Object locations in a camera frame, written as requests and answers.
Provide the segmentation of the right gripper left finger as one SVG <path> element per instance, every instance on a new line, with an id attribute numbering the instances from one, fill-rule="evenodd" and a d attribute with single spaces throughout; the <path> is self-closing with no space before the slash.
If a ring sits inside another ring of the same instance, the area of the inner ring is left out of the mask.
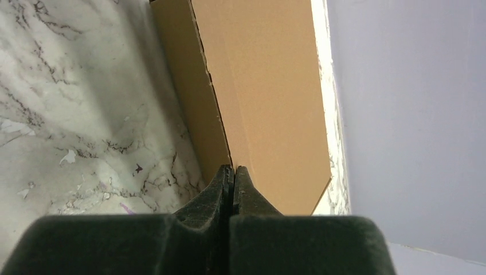
<path id="1" fill-rule="evenodd" d="M 34 221 L 2 274 L 228 274 L 234 171 L 172 214 L 51 215 Z"/>

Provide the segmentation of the brown cardboard box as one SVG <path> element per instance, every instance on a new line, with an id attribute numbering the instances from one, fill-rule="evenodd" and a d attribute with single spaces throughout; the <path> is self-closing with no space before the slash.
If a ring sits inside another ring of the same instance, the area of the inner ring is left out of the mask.
<path id="1" fill-rule="evenodd" d="M 331 178 L 310 1 L 151 1 L 202 177 L 244 166 L 281 213 Z"/>

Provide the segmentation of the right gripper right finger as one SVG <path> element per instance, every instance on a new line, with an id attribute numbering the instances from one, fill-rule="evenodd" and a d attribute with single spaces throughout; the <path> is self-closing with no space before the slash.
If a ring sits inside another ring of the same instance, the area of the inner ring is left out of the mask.
<path id="1" fill-rule="evenodd" d="M 234 183 L 230 274 L 395 274 L 385 238 L 372 220 L 283 215 L 254 187 L 243 166 Z"/>

